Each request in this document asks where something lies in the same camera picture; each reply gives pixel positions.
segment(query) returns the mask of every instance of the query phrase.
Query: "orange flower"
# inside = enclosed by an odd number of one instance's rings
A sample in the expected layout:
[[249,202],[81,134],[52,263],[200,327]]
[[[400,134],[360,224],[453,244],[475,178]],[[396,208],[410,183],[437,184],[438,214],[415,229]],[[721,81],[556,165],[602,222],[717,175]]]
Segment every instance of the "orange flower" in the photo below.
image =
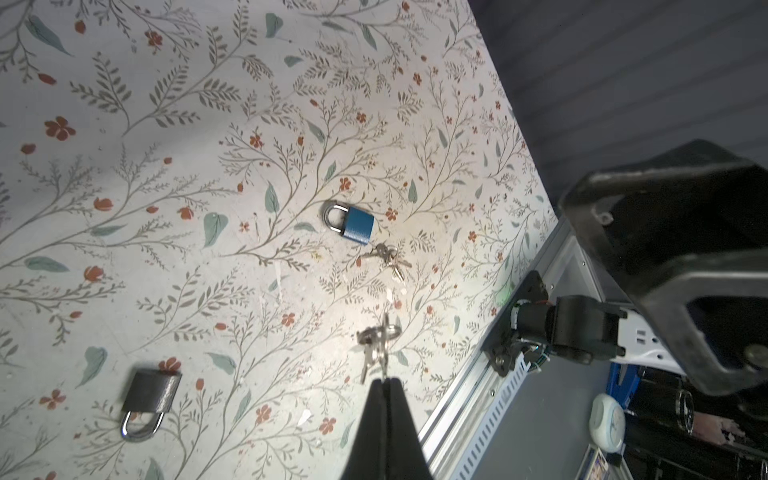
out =
[[83,272],[83,277],[89,282],[98,282],[102,275],[104,275],[104,271],[97,266],[90,266]]
[[260,409],[256,409],[256,424],[261,425],[270,419],[272,409],[265,403]]
[[189,207],[182,207],[176,213],[181,214],[182,220],[192,220],[192,217],[194,216],[194,212]]
[[323,433],[323,435],[328,435],[333,431],[333,425],[336,423],[336,419],[329,419],[328,417],[323,419],[323,424],[320,426],[319,430]]
[[161,372],[175,373],[181,368],[181,362],[176,360],[175,356],[172,356],[168,360],[161,360],[157,367]]
[[250,138],[250,144],[256,148],[261,148],[264,146],[264,142],[261,141],[261,136],[256,135],[256,132],[253,132],[253,136]]
[[291,326],[296,322],[296,314],[291,313],[284,313],[283,314],[283,321],[281,322],[284,326]]
[[69,127],[69,122],[64,117],[56,117],[56,121],[47,121],[45,126],[48,129],[45,134],[49,137],[56,137],[60,141],[67,140],[70,135],[74,135],[74,128]]
[[[53,480],[56,478],[56,472],[48,472],[48,474],[45,476],[45,480]],[[40,477],[35,477],[35,480],[43,480]]]
[[163,37],[156,31],[147,30],[144,35],[149,38],[147,44],[151,47],[160,48],[163,44]]
[[44,84],[56,85],[56,79],[53,78],[51,75],[44,74],[44,73],[38,73],[38,78]]
[[40,397],[40,405],[48,404],[48,410],[56,410],[56,405],[59,403],[64,403],[64,401],[67,399],[66,395],[61,394],[61,390],[56,389],[53,392],[51,392],[51,396],[47,397]]
[[108,212],[109,210],[112,210],[112,200],[96,197],[96,200],[94,200],[94,208],[100,212]]

